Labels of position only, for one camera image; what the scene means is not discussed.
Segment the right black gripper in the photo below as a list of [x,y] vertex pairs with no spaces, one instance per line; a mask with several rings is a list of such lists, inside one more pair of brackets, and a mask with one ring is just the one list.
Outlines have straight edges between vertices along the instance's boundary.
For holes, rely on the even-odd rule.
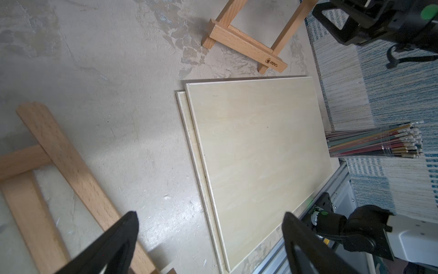
[[362,12],[368,1],[326,1],[315,5],[313,17],[342,45],[364,46],[379,40],[401,45],[424,44],[424,1],[375,1],[366,10],[373,18],[370,27],[360,26],[348,12],[335,5],[337,2]]

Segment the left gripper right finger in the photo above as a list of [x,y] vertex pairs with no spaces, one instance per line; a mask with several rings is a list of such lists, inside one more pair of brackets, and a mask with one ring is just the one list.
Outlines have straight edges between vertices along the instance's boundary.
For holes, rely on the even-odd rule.
[[357,271],[342,260],[316,234],[291,212],[286,212],[282,222],[282,233],[290,270],[303,274],[305,265],[300,263],[296,248],[308,258],[320,274],[355,274]]

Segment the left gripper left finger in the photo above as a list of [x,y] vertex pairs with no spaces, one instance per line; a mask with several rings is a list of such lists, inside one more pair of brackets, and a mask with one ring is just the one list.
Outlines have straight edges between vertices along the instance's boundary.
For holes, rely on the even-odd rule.
[[127,274],[138,232],[138,215],[130,211],[57,273]]

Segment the light wooden board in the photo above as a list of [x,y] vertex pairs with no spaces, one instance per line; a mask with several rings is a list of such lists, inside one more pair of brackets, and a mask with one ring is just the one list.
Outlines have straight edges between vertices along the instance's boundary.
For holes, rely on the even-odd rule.
[[217,265],[221,274],[228,274],[224,252],[221,246],[220,233],[214,217],[214,206],[209,193],[208,182],[204,172],[203,161],[198,147],[196,129],[190,112],[189,100],[185,91],[177,91],[176,99],[184,126],[190,155],[195,170],[200,197],[203,202],[205,219],[209,227]]
[[314,81],[188,83],[186,96],[232,272],[334,172]]

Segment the small wooden easel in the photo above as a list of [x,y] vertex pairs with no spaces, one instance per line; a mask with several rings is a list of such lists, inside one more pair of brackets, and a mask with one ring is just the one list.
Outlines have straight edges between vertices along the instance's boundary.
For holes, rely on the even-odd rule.
[[[139,236],[161,273],[175,267],[153,219],[159,219],[158,166],[147,151],[146,134],[154,132],[153,112],[145,107],[80,107],[54,109],[99,184],[120,213],[134,210],[140,221]],[[102,229],[65,178],[54,166],[34,171],[57,230],[71,257],[76,257],[102,234]]]
[[203,38],[201,45],[206,49],[211,49],[215,43],[221,43],[258,62],[257,70],[260,74],[266,73],[268,69],[281,73],[287,68],[287,64],[278,56],[279,53],[303,24],[317,3],[315,0],[302,1],[272,47],[268,48],[231,25],[231,22],[242,10],[246,1],[230,0],[222,9],[217,19],[209,21],[208,33]]

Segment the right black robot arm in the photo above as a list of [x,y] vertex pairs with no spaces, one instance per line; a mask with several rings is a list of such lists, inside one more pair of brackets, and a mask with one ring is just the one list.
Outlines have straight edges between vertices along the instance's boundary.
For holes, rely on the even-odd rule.
[[306,21],[357,208],[321,225],[348,251],[438,264],[438,3],[319,1]]

